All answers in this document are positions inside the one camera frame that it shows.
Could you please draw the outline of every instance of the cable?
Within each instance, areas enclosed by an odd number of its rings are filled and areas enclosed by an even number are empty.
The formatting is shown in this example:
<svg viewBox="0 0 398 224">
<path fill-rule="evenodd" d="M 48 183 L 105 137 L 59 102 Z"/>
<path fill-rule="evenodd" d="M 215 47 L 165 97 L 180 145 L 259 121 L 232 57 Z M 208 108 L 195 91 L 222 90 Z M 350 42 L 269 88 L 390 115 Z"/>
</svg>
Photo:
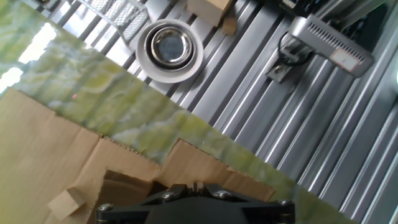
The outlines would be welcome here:
<svg viewBox="0 0 398 224">
<path fill-rule="evenodd" d="M 289 60 L 287 59 L 287 56 L 284 55 L 281 51 L 280 51 L 280 45 L 282 43 L 282 39 L 286 36 L 286 34 L 288 33 L 288 31 L 286 33 L 284 33 L 282 35 L 282 37 L 279 39 L 278 42 L 278 56 L 279 56 L 279 61 L 281 63 L 283 63 L 286 66 L 300 66 L 300 65 L 304 65 L 305 63 L 309 62 L 310 59 L 312 58 L 312 55 L 314 55 L 313 51 L 311 51 L 310 53 L 308 53 L 308 55 L 302 59 L 302 60 L 298 60 L 297 62 L 289 62 Z"/>
</svg>

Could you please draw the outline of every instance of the wooden block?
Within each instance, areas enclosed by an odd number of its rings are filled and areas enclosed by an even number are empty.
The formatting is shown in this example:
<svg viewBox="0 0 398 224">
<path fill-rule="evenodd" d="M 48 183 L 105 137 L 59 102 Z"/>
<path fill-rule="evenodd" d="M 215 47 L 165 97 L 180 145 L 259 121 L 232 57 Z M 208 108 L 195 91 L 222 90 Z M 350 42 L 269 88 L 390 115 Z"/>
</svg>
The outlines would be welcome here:
<svg viewBox="0 0 398 224">
<path fill-rule="evenodd" d="M 56 218 L 64 220 L 74 211 L 80 208 L 85 201 L 73 187 L 64 190 L 60 195 L 56 196 L 49 204 L 49 208 Z"/>
<path fill-rule="evenodd" d="M 236 31 L 236 18 L 226 17 L 223 22 L 223 33 L 233 35 Z"/>
<path fill-rule="evenodd" d="M 187 9 L 217 27 L 232 0 L 188 0 Z"/>
</svg>

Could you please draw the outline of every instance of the marble surface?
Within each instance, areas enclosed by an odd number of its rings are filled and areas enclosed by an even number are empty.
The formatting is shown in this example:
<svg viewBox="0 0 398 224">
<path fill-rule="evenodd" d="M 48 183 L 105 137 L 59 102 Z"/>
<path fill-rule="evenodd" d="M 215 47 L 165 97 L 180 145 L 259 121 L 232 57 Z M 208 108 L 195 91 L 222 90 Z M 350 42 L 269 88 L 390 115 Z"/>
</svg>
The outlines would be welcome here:
<svg viewBox="0 0 398 224">
<path fill-rule="evenodd" d="M 0 97 L 12 86 L 162 163 L 182 138 L 291 198 L 297 223 L 354 223 L 20 1 L 0 1 Z"/>
</svg>

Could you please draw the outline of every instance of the ventilation slot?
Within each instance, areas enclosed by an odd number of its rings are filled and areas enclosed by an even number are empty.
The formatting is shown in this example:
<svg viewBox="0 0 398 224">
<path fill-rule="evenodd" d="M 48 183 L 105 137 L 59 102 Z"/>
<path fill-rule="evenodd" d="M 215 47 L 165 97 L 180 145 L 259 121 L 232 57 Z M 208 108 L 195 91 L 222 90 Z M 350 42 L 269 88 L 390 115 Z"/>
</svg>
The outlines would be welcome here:
<svg viewBox="0 0 398 224">
<path fill-rule="evenodd" d="M 345 45 L 344 43 L 339 41 L 336 37 L 333 37 L 327 31 L 323 30 L 322 28 L 319 28 L 314 23 L 310 23 L 307 27 L 307 30 L 309 30 L 315 36 L 321 38 L 321 40 L 325 41 L 330 46 L 332 46 L 336 49 L 341 48 L 341 49 L 345 50 L 347 53 L 349 53 L 351 56 L 353 56 L 356 60 L 358 60 L 360 62 L 363 62 L 365 60 L 365 58 L 360 53 L 358 53 L 351 47 L 348 47 L 347 45 Z"/>
</svg>

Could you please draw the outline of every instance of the label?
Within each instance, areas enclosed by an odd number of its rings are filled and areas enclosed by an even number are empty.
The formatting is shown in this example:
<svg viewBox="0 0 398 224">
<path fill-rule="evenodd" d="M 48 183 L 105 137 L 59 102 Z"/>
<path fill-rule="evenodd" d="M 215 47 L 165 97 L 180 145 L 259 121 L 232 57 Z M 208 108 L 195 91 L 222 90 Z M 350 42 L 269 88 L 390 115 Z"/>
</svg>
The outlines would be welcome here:
<svg viewBox="0 0 398 224">
<path fill-rule="evenodd" d="M 358 60 L 343 49 L 337 49 L 330 59 L 350 72 L 359 64 Z"/>
</svg>

